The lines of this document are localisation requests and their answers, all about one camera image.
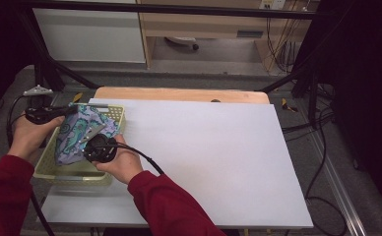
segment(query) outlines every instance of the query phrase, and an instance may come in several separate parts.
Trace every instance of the white table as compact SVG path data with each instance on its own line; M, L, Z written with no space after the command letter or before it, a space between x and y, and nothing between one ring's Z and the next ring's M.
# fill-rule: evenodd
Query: white table
M273 105L93 99L125 106L125 139L187 190L220 228L312 227ZM157 174L145 160L146 169ZM127 187L53 186L49 223L146 227Z

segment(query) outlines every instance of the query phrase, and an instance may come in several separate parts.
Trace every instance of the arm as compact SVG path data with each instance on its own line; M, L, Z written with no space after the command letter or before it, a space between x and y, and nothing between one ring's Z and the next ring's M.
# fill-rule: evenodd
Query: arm
M121 135L115 139L125 143ZM109 172L128 184L135 205L148 221L154 236L224 235L185 190L164 174L157 177L143 171L139 156L134 152L120 148L114 160L94 164L98 170Z
M30 179L36 151L63 117L34 125L22 117L16 123L13 144L0 160L0 235L20 235L32 194Z
M158 235L224 235L197 201L166 175L149 171L136 175L129 192L141 215Z

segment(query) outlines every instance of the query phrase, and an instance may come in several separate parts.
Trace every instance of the white cabinet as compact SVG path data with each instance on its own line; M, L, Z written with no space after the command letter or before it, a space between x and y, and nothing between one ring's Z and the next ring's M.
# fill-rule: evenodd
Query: white cabinet
M135 0L94 1L136 3ZM47 49L55 60L145 63L137 13L33 10Z

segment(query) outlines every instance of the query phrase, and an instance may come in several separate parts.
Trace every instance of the blue patterned fabric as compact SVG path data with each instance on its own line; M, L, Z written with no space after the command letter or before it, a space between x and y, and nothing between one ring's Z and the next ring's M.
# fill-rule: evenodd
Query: blue patterned fabric
M67 165L84 160L82 150L87 142L80 144L84 135L94 127L105 124L100 133L110 137L118 134L116 121L100 113L95 107L78 105L78 113L68 115L56 138L55 160L57 165Z

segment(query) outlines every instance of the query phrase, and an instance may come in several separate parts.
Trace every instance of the red sweater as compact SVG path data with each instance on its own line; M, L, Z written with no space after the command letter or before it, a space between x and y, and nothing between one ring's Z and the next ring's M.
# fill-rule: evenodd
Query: red sweater
M32 193L34 169L13 155L0 160L0 235L20 235ZM135 176L128 186L154 236L224 235L204 210L166 175L149 171Z

